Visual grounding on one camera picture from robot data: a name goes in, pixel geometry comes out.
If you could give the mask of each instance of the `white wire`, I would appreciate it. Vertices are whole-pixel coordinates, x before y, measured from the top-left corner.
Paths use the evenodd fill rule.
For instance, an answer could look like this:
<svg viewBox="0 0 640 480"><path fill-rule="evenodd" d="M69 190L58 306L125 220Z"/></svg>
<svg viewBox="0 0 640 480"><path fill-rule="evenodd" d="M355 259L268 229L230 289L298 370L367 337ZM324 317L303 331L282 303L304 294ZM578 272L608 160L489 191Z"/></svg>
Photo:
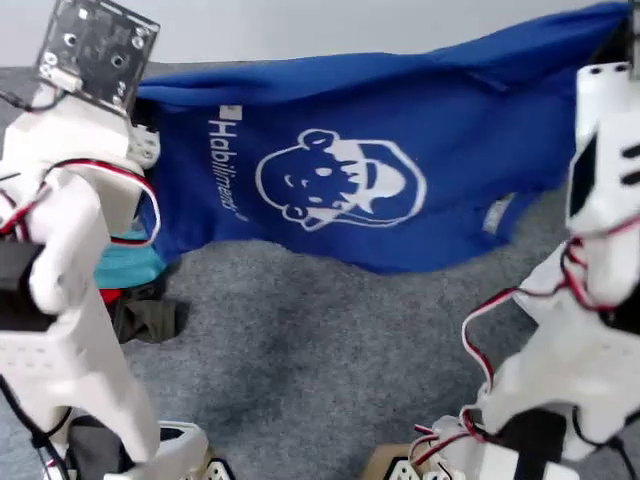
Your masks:
<svg viewBox="0 0 640 480"><path fill-rule="evenodd" d="M482 368L482 372L484 373L485 379L487 381L487 385L489 386L488 387L489 390L490 390L491 384L493 383L493 379L491 378L491 372L489 371L488 365L485 363L484 359L480 355L478 355L473 350L473 348L471 348L471 345L469 345L469 341L467 340L467 329L469 328L469 324L473 320L475 320L478 317L481 317L487 312L490 312L497 306L502 305L503 303L509 301L511 297L513 297L513 293L506 294L504 297L498 300L494 300L493 303L490 303L488 305L485 305L482 308L474 310L473 312L471 312L471 314L467 318L464 319L464 322L462 322L462 329L461 329L462 345L464 346L464 349L467 351L467 353L471 356L471 358L473 358L476 361L476 363L480 365L480 368Z"/></svg>
<svg viewBox="0 0 640 480"><path fill-rule="evenodd" d="M42 188L39 188L36 193L29 198L29 200L26 200L24 202L22 202L20 205L16 206L13 209L13 212L11 212L11 214L9 214L7 216L7 218L4 219L4 221L0 224L0 230L3 230L7 224L9 222L11 222L11 220L13 220L13 217L15 216L15 214L19 211L22 210L23 208L26 208L29 204L31 203L37 203L39 201L42 200L42 198L47 195L49 193L49 191L51 190L51 187L49 187L48 185L44 185Z"/></svg>
<svg viewBox="0 0 640 480"><path fill-rule="evenodd" d="M153 190L151 190L144 182L138 180L135 177L130 177L128 175L125 175L123 173L114 171L114 170L110 170L108 168L102 167L101 165L94 165L91 163L82 163L82 162L78 162L77 164L69 164L66 165L66 167L83 167L83 168L92 168L94 170L100 170L101 172L107 172L110 173L112 175L117 175L120 178L122 178L123 180L128 181L129 183L133 183L137 186L139 186L140 188L142 188L142 190L144 190L144 192L149 196L149 199L151 200L151 204L153 205L153 213L156 217L156 222L155 225L153 227L153 230L151 231L151 235L149 236L149 238L144 242L144 243L140 243L140 244L126 244L126 243L119 243L118 245L123 246L123 247L131 247L131 248L145 248L148 247L150 245L153 245L153 242L155 242L156 238L158 237L158 233L160 232L160 228L162 227L162 219L160 217L160 206L158 205L158 199L156 198L156 194L153 192Z"/></svg>

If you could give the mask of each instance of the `gray carpet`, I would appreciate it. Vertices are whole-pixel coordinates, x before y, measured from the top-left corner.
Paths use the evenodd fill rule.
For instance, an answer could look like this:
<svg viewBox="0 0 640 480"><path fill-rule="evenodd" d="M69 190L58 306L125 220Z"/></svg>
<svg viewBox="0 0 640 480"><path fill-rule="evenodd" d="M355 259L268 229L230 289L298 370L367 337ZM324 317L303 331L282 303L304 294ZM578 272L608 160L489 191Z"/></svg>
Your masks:
<svg viewBox="0 0 640 480"><path fill-rule="evenodd" d="M26 79L0 70L3 89L26 93ZM2 126L14 115L0 107ZM533 207L514 245L432 274L381 277L263 242L209 246L170 280L168 295L192 306L187 330L159 346L129 344L127 358L161 417L204 427L238 480L355 479L376 445L408 442L414 422L475 398L482 377L460 345L462 319L553 250L563 201L554 192ZM473 334L499 361L533 329L508 304ZM0 478L40 478L4 404L0 424ZM638 433L625 437L640 466ZM579 470L586 480L627 478L609 451Z"/></svg>

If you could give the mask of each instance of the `clothing label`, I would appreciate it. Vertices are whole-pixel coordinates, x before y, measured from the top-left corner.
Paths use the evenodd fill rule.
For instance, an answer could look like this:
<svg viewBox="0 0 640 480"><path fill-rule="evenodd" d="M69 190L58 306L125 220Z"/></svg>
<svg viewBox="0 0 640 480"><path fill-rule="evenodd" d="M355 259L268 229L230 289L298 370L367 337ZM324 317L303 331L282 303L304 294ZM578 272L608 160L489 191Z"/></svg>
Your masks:
<svg viewBox="0 0 640 480"><path fill-rule="evenodd" d="M500 198L499 200L496 200L496 202L491 205L491 208L487 212L487 216L484 219L484 223L482 224L482 229L485 232L492 235L498 233L498 227L500 226L502 217L504 217L507 208L509 208L509 205L511 205L511 202L513 202L514 198L516 198L516 194L510 193Z"/></svg>

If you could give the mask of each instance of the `white wall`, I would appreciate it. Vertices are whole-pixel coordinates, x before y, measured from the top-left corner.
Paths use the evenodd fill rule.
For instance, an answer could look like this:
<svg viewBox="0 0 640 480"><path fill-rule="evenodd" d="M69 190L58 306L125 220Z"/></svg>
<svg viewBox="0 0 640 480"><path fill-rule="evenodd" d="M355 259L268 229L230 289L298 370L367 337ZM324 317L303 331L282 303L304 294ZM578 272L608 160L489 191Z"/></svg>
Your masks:
<svg viewBox="0 0 640 480"><path fill-rule="evenodd" d="M596 0L120 0L162 24L160 62L424 52ZM0 65L30 65L53 0L0 0Z"/></svg>

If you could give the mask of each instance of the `pile of clothes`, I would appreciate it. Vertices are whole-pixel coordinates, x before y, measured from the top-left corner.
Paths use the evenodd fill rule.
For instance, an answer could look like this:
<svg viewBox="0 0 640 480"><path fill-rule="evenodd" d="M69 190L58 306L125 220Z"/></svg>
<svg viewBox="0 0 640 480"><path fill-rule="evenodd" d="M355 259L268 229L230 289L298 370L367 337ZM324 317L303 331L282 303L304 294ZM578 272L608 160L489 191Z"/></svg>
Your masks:
<svg viewBox="0 0 640 480"><path fill-rule="evenodd" d="M126 237L144 236L132 230ZM178 336L186 324L188 306L163 299L167 264L151 248L112 245L95 272L96 283L121 344L137 339L160 343Z"/></svg>

